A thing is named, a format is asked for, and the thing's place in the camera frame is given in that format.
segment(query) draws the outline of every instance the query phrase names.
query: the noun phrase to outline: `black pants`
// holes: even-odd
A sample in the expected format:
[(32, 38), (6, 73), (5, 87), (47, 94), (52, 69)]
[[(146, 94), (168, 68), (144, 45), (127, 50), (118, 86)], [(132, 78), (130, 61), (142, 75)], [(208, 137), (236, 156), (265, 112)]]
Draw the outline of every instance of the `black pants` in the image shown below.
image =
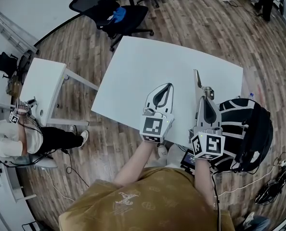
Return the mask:
[(263, 18), (265, 21), (270, 21), (270, 14), (273, 8), (273, 0), (259, 0), (255, 3), (255, 8), (260, 10), (263, 6)]
[(79, 147), (83, 143), (82, 136), (76, 136), (72, 132), (65, 132), (58, 128), (41, 128), (43, 142), (38, 154), (43, 154), (51, 150), (71, 149)]

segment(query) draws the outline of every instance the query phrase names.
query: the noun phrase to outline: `hand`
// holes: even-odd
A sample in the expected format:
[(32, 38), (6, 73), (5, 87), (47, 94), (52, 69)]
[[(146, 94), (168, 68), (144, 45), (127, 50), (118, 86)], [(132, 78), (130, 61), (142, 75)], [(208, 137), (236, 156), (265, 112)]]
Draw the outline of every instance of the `hand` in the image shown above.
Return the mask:
[[(26, 110), (26, 106), (25, 105), (18, 105), (18, 109)], [(25, 112), (18, 112), (18, 115), (19, 116), (26, 116), (26, 113)]]

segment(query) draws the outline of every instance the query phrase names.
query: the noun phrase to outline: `white shirt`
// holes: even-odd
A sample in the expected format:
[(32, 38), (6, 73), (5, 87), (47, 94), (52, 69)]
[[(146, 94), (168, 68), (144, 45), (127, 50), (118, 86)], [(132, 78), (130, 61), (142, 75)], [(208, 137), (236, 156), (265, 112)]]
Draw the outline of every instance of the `white shirt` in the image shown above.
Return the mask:
[[(19, 141), (19, 124), (8, 123), (6, 120), (0, 121), (0, 156), (21, 156), (23, 146)], [(27, 127), (36, 129), (33, 125), (26, 125)], [(25, 129), (27, 152), (30, 154), (36, 153), (43, 142), (42, 135), (32, 129)]]

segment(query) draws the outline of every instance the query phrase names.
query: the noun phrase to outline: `black bag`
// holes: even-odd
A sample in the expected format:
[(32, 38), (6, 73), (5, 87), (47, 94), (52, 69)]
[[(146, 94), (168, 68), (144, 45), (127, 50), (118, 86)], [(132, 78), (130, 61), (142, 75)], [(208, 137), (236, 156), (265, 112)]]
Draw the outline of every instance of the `black bag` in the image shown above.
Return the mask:
[(252, 171), (264, 160), (273, 140), (270, 112), (251, 99), (232, 99), (220, 104), (223, 156), (210, 162), (213, 169)]

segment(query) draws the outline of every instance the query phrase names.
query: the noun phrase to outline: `metal ladder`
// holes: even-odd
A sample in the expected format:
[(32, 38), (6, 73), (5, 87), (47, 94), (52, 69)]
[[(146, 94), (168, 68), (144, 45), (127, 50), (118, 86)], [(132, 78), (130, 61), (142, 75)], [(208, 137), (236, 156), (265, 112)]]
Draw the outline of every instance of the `metal ladder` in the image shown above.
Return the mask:
[(33, 42), (36, 43), (38, 40), (1, 12), (0, 33), (25, 57), (30, 58), (32, 53), (39, 53), (39, 50), (33, 45)]

